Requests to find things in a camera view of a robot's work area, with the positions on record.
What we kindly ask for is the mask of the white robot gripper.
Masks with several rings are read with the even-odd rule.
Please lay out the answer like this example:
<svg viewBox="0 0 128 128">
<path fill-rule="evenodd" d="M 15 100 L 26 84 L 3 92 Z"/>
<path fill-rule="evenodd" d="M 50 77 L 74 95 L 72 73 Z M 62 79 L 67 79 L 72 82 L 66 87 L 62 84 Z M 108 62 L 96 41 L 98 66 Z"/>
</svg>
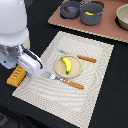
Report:
<svg viewBox="0 0 128 128">
<path fill-rule="evenodd" d="M 7 69 L 19 65 L 33 77 L 39 77 L 43 72 L 41 59 L 23 44 L 14 47 L 0 45 L 0 63 Z"/>
</svg>

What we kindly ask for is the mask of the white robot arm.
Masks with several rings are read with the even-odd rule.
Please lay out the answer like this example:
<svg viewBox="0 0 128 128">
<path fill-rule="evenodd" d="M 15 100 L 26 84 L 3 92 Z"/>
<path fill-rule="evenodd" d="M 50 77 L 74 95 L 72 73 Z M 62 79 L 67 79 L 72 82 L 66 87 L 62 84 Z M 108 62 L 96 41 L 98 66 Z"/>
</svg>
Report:
<svg viewBox="0 0 128 128">
<path fill-rule="evenodd" d="M 19 65 L 39 77 L 43 72 L 42 61 L 29 48 L 24 0 L 0 0 L 0 63 L 7 69 Z"/>
</svg>

